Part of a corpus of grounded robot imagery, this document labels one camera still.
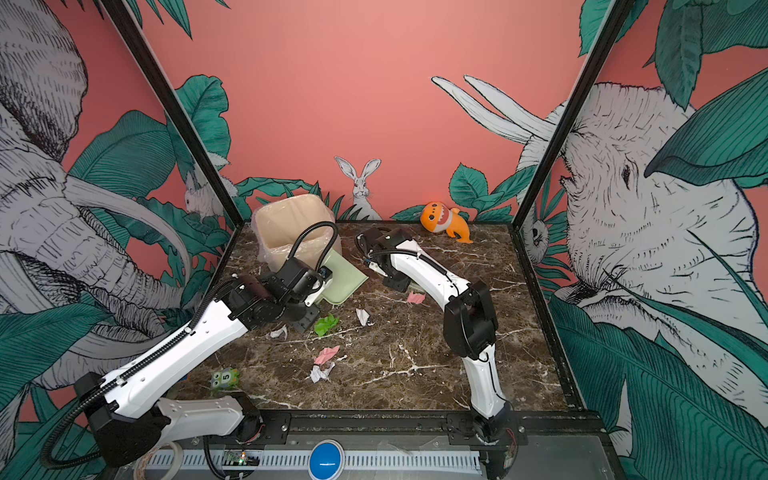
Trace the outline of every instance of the orange shark toy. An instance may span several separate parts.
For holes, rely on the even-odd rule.
[[[448,232],[451,238],[456,238],[458,234],[459,243],[472,243],[469,239],[469,225],[458,212],[458,208],[449,209],[440,202],[431,202],[422,212],[422,225],[430,232]]]

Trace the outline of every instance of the blue button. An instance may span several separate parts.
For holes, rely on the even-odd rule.
[[[342,453],[339,447],[326,440],[318,444],[310,456],[310,474],[317,480],[330,480],[341,472]]]

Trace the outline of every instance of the trash bin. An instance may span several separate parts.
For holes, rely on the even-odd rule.
[[[313,223],[336,222],[333,212],[320,197],[312,194],[296,195],[257,210],[250,226],[259,239],[260,262],[267,262],[270,270],[276,272],[283,266],[296,238]],[[318,228],[306,236],[296,252],[296,258],[312,268],[333,235],[328,228]],[[333,249],[341,251],[341,238],[337,238]]]

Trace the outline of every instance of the black metal frame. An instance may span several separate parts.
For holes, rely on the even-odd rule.
[[[205,146],[202,144],[189,117],[180,105],[174,89],[165,77],[157,59],[152,54],[144,40],[141,30],[136,26],[132,14],[128,11],[122,0],[102,0],[104,9],[120,32],[126,46],[130,49],[139,68],[149,81],[158,99],[165,108],[170,121],[179,131],[193,158],[204,172],[214,193],[219,197],[223,207],[234,224],[234,232],[223,256],[220,259],[220,267],[223,266],[247,219],[243,219],[224,189],[216,169],[210,163]],[[605,454],[614,470],[614,475],[619,480],[624,480],[624,470],[621,467],[611,440],[605,431],[603,422],[596,412],[585,410],[584,403],[578,393],[573,373],[568,365],[568,359],[562,348],[562,344],[550,316],[544,296],[538,288],[538,281],[531,262],[525,253],[525,248],[520,236],[520,229],[524,215],[535,202],[539,191],[549,175],[549,171],[560,156],[562,146],[576,121],[581,108],[596,81],[599,72],[605,62],[608,52],[626,20],[633,0],[616,0],[613,8],[608,12],[604,27],[587,59],[584,69],[574,87],[571,98],[565,107],[560,122],[555,128],[553,137],[547,146],[545,155],[537,169],[528,194],[523,200],[518,215],[513,223],[507,223],[512,243],[520,259],[534,306],[541,321],[541,328],[555,360],[558,377],[563,389],[564,397],[570,412],[517,412],[521,419],[521,428],[527,435],[596,435],[600,438]],[[375,223],[418,223],[414,222],[375,222]],[[216,284],[223,275],[223,268],[218,268],[211,284]],[[263,410],[265,418],[285,422],[290,418],[288,434],[367,434],[380,433],[390,435],[448,435],[443,425],[448,415],[469,415],[468,411],[313,411],[313,410]],[[473,448],[488,449],[477,445]]]
[[[590,51],[589,57],[584,64],[584,69],[581,71],[581,75],[576,82],[571,97],[565,105],[563,115],[560,118],[557,127],[554,129],[552,139],[547,145],[544,157],[541,159],[541,163],[536,169],[536,174],[531,181],[531,185],[528,187],[528,192],[523,199],[523,203],[520,205],[518,214],[515,215],[515,220],[512,222],[515,230],[520,230],[522,227],[525,215],[528,215],[531,207],[533,207],[538,192],[541,190],[541,187],[544,186],[544,182],[549,176],[549,171],[552,169],[555,161],[560,157],[563,144],[565,143],[568,134],[571,133],[571,129],[581,111],[581,107],[587,100],[592,85],[594,85],[595,81],[598,79],[600,70],[603,68],[605,59],[608,57],[608,52],[611,51],[621,27],[627,20],[627,16],[629,16],[633,4],[634,0],[615,0],[613,8],[608,12],[604,26],[600,30],[597,40],[595,40],[594,47]]]
[[[131,54],[133,54],[136,63],[142,73],[144,73],[152,90],[154,90],[154,93],[157,95],[160,103],[162,103],[163,108],[165,108],[170,121],[174,123],[181,139],[187,144],[187,148],[189,148],[192,157],[205,174],[208,184],[214,189],[214,193],[223,205],[227,216],[232,220],[235,227],[242,227],[245,224],[245,220],[241,217],[237,206],[227,193],[224,185],[221,183],[221,178],[219,178],[216,168],[214,168],[208,159],[208,154],[203,142],[200,140],[200,137],[197,136],[197,132],[195,131],[192,122],[190,122],[187,112],[184,111],[184,108],[179,103],[176,92],[168,82],[163,70],[157,63],[157,59],[152,54],[152,50],[150,50],[147,42],[144,40],[144,35],[136,26],[133,15],[128,11],[122,0],[101,1],[104,5],[104,10],[107,11],[109,18],[112,20],[115,28],[120,32],[128,49],[131,50]]]
[[[517,435],[546,436],[596,436],[600,439],[605,456],[616,480],[626,480],[611,438],[597,412],[516,412],[520,419]],[[288,435],[413,435],[434,438],[449,437],[451,445],[468,445],[471,450],[486,452],[503,451],[507,445],[482,445],[467,443],[462,435],[451,433],[451,419],[467,417],[468,410],[288,410],[262,409],[264,431],[273,432],[262,437],[254,446],[284,445]],[[225,448],[242,449],[243,445],[229,442]]]
[[[538,287],[536,273],[533,270],[533,265],[531,265],[531,260],[525,252],[522,232],[516,232],[512,228],[512,225],[510,225],[509,236],[512,238],[512,245],[515,246],[515,252],[518,254],[518,260],[520,261],[520,267],[523,269],[525,283],[528,285],[528,291],[531,293],[533,305],[538,314],[541,331],[544,333],[549,352],[554,359],[554,368],[558,373],[565,402],[570,409],[578,411],[585,410],[586,407],[584,406],[584,401],[581,399],[581,394],[576,386],[576,380],[574,379],[571,365],[568,363],[568,357],[565,355],[565,350],[563,350],[563,344],[560,341],[557,328],[554,326],[552,315],[550,315],[549,308],[547,308],[547,301],[544,298],[544,294],[541,293],[541,289]]]

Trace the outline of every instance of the marble tabletop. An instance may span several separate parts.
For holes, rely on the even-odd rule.
[[[282,323],[248,332],[222,347],[188,379],[174,385],[172,399],[226,395],[209,390],[213,371],[235,368],[239,388],[265,409],[466,409],[469,384],[462,361],[442,338],[442,311],[427,296],[407,303],[408,293],[387,289],[365,268],[353,235],[375,225],[341,223],[343,256],[369,279],[343,304],[320,304],[321,317],[333,313],[339,325],[319,338],[314,329],[270,338]],[[388,228],[396,225],[386,224]],[[485,281],[498,317],[496,363],[504,394],[515,409],[567,410],[563,393],[505,225],[472,225],[473,244],[457,243],[420,225],[406,225],[414,240],[443,266],[467,280]],[[267,271],[257,260],[256,235],[246,226],[237,239],[225,274]],[[361,326],[355,309],[370,313]],[[313,360],[324,347],[340,346],[328,380],[313,383]]]

